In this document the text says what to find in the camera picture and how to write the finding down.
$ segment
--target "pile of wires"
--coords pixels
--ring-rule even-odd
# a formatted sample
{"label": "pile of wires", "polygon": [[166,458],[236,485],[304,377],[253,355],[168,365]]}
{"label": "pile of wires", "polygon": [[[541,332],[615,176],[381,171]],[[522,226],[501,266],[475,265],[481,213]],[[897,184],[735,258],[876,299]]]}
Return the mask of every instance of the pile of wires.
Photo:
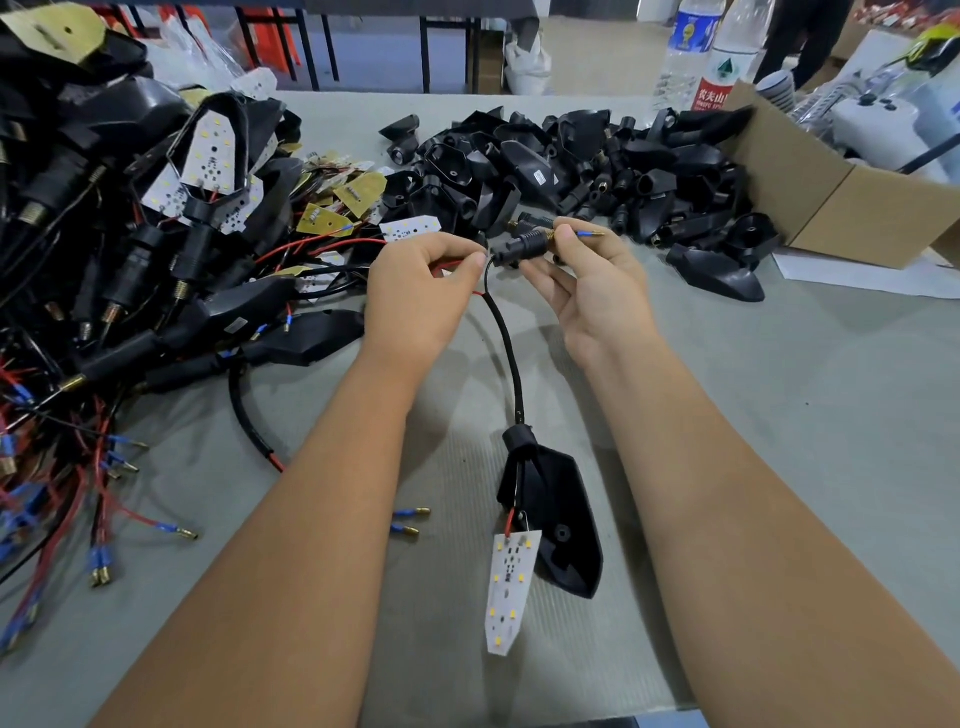
{"label": "pile of wires", "polygon": [[298,308],[363,291],[384,240],[369,222],[375,174],[368,208],[342,210],[339,229],[298,231],[365,170],[292,158],[300,120],[279,101],[242,84],[178,93],[150,77],[140,43],[110,31],[72,61],[2,24],[0,40],[0,585],[23,590],[0,625],[2,656],[36,624],[77,522],[91,523],[93,587],[117,576],[117,517],[198,538],[117,492],[148,447],[122,434],[125,409],[229,373],[237,417],[262,443],[240,377],[308,365],[362,335],[360,314]]}

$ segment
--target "bottle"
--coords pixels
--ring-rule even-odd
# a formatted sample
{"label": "bottle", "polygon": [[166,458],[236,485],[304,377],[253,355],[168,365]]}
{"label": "bottle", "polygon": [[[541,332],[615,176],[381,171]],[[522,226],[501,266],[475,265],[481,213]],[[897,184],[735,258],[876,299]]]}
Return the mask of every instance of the bottle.
{"label": "bottle", "polygon": [[725,0],[684,0],[667,43],[663,70],[654,89],[654,109],[690,108],[704,74],[713,34],[726,8]]}
{"label": "bottle", "polygon": [[720,24],[693,110],[720,109],[733,85],[756,60],[767,39],[773,0],[735,0]]}

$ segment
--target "finger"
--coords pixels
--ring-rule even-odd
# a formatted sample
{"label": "finger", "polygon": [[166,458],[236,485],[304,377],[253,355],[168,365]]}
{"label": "finger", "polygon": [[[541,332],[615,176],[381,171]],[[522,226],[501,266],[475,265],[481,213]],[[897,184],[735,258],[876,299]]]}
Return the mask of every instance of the finger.
{"label": "finger", "polygon": [[470,294],[476,290],[477,283],[480,281],[480,275],[483,273],[483,267],[487,264],[486,253],[474,253],[469,255],[464,262],[457,266],[457,270],[452,275],[444,278],[444,284],[461,289],[464,293],[464,300],[468,301]]}
{"label": "finger", "polygon": [[465,258],[474,253],[485,253],[483,246],[479,243],[448,232],[427,232],[407,238],[404,243],[416,247],[427,265],[442,257]]}
{"label": "finger", "polygon": [[520,262],[520,273],[530,281],[534,290],[543,296],[543,299],[550,304],[553,312],[556,313],[557,316],[560,316],[561,312],[570,302],[570,292],[564,289],[564,287],[553,278],[549,271],[551,267],[556,268],[557,266],[552,266],[543,258],[523,260]]}
{"label": "finger", "polygon": [[569,225],[560,225],[553,238],[557,254],[573,269],[577,278],[582,278],[590,271],[597,271],[607,265],[606,261],[592,251],[577,237]]}
{"label": "finger", "polygon": [[546,258],[537,258],[534,263],[542,272],[555,280],[560,287],[571,296],[577,292],[577,280],[559,265],[551,263]]}
{"label": "finger", "polygon": [[575,231],[602,232],[603,235],[599,237],[583,237],[580,240],[600,257],[606,258],[614,265],[622,262],[636,262],[636,258],[627,244],[609,228],[601,228],[599,225],[585,223],[583,220],[576,220],[572,217],[558,217],[553,221],[554,230],[560,225],[569,225]]}

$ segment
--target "hand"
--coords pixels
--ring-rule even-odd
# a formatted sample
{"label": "hand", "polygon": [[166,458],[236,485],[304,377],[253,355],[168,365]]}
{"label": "hand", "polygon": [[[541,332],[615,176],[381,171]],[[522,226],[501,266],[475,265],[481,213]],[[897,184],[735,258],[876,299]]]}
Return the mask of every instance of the hand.
{"label": "hand", "polygon": [[[638,339],[657,337],[643,266],[613,232],[560,217],[552,249],[576,278],[544,258],[524,260],[520,271],[553,307],[566,348],[583,369]],[[600,231],[579,238],[574,231]]]}
{"label": "hand", "polygon": [[[429,266],[442,258],[466,260],[435,279]],[[486,258],[482,246],[445,232],[387,245],[370,269],[361,356],[419,387],[460,325]]]}

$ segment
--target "forearm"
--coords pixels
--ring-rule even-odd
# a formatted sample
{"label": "forearm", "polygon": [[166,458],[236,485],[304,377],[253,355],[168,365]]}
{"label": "forearm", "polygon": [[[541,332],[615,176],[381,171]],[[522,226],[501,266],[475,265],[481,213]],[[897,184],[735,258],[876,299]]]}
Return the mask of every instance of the forearm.
{"label": "forearm", "polygon": [[416,383],[361,353],[93,725],[354,726]]}
{"label": "forearm", "polygon": [[588,367],[711,728],[960,724],[960,675],[660,339]]}

